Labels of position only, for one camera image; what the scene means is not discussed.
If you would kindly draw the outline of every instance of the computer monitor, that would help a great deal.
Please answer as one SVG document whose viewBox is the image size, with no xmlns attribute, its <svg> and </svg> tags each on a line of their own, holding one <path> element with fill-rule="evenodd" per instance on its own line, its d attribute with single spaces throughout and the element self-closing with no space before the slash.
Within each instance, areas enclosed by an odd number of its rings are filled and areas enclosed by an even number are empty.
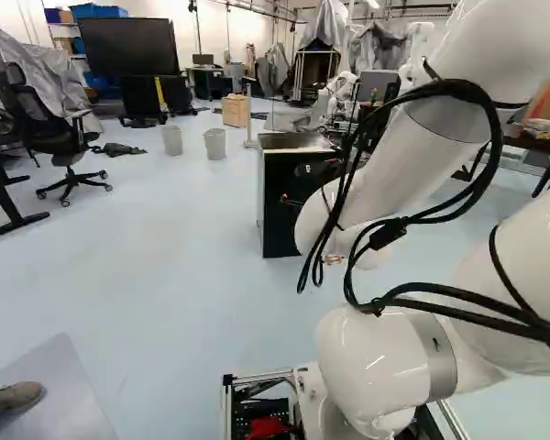
<svg viewBox="0 0 550 440">
<path fill-rule="evenodd" d="M 80 18 L 93 73 L 179 75 L 173 24 L 168 18 Z"/>
<path fill-rule="evenodd" d="M 214 64 L 214 55 L 212 53 L 194 53 L 192 55 L 193 64 L 206 66 Z"/>
<path fill-rule="evenodd" d="M 360 73 L 360 88 L 358 89 L 357 101 L 360 103 L 370 102 L 374 89 L 377 89 L 377 101 L 384 101 L 387 87 L 391 84 L 397 85 L 399 92 L 400 75 L 397 71 L 363 71 Z"/>
</svg>

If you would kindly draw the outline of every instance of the white wall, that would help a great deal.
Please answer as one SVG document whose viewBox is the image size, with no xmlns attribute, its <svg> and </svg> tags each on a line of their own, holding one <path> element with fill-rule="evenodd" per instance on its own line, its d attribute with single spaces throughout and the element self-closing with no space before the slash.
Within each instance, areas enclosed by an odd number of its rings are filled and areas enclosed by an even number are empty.
<svg viewBox="0 0 550 440">
<path fill-rule="evenodd" d="M 0 28 L 23 43 L 52 47 L 41 0 L 0 0 Z"/>
<path fill-rule="evenodd" d="M 181 67 L 192 65 L 192 54 L 197 53 L 195 37 L 195 16 L 187 9 L 188 0 L 115 0 L 132 17 L 165 17 L 173 21 L 178 58 Z M 255 2 L 258 6 L 268 6 Z M 198 0 L 200 18 L 200 37 L 203 53 L 213 53 L 214 62 L 224 62 L 224 50 L 227 48 L 226 7 L 209 0 Z M 257 55 L 261 56 L 271 45 L 271 19 L 231 7 L 228 13 L 230 28 L 230 53 L 232 61 L 245 62 L 247 43 L 255 44 Z"/>
</svg>

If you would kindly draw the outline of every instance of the person's foot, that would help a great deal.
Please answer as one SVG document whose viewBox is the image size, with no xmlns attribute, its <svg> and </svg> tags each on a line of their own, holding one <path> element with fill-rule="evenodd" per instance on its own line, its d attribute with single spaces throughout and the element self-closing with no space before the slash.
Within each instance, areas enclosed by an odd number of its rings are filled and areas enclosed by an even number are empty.
<svg viewBox="0 0 550 440">
<path fill-rule="evenodd" d="M 36 405 L 45 395 L 38 382 L 18 382 L 0 389 L 0 415 L 22 413 Z"/>
</svg>

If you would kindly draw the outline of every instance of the white trash can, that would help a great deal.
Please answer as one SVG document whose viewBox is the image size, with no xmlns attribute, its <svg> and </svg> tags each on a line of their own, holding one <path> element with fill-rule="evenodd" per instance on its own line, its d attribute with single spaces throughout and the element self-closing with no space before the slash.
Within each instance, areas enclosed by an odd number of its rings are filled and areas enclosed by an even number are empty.
<svg viewBox="0 0 550 440">
<path fill-rule="evenodd" d="M 203 140 L 209 160 L 221 160 L 226 157 L 226 130 L 210 128 L 203 133 Z"/>
<path fill-rule="evenodd" d="M 182 131 L 178 126 L 162 126 L 161 136 L 168 156 L 183 154 Z"/>
</svg>

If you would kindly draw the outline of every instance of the gray mat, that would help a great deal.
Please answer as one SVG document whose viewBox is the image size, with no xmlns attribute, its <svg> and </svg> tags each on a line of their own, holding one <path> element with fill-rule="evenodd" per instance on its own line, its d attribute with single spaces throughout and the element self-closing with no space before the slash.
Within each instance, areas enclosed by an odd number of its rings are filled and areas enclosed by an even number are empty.
<svg viewBox="0 0 550 440">
<path fill-rule="evenodd" d="M 0 418 L 0 440 L 117 440 L 67 335 L 0 371 L 0 387 L 22 380 L 41 382 L 47 395 L 28 412 Z"/>
</svg>

